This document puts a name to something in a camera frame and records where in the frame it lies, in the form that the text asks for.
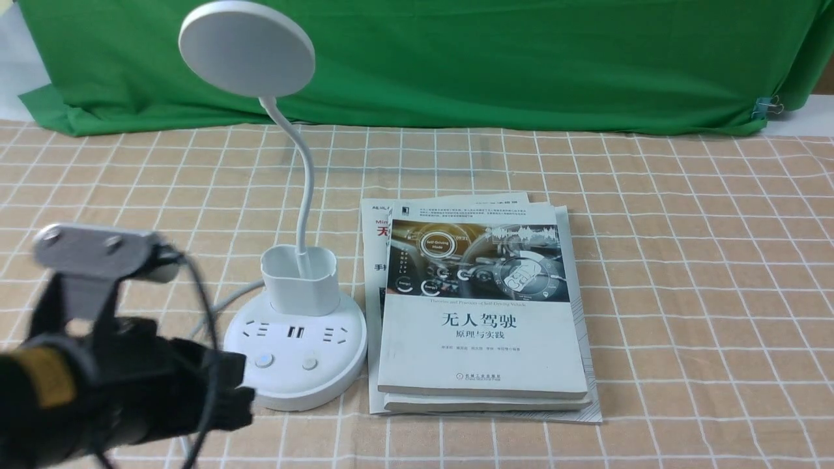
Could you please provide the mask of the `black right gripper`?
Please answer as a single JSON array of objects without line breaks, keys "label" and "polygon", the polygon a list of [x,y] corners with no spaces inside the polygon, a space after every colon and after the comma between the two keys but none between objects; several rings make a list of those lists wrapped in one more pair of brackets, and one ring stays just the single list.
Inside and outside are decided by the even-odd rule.
[{"label": "black right gripper", "polygon": [[96,450],[237,431],[253,422],[255,389],[239,387],[244,354],[160,336],[156,321],[138,317],[99,321],[84,349],[96,364]]}]

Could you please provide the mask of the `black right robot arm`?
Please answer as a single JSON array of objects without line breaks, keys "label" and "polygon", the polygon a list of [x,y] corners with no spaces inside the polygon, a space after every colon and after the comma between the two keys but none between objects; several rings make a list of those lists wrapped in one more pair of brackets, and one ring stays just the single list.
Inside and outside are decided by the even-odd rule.
[{"label": "black right robot arm", "polygon": [[46,333],[2,353],[2,467],[46,468],[117,446],[138,446],[253,421],[246,358],[223,351],[211,386],[205,345],[158,335],[152,319],[118,319],[112,334]]}]

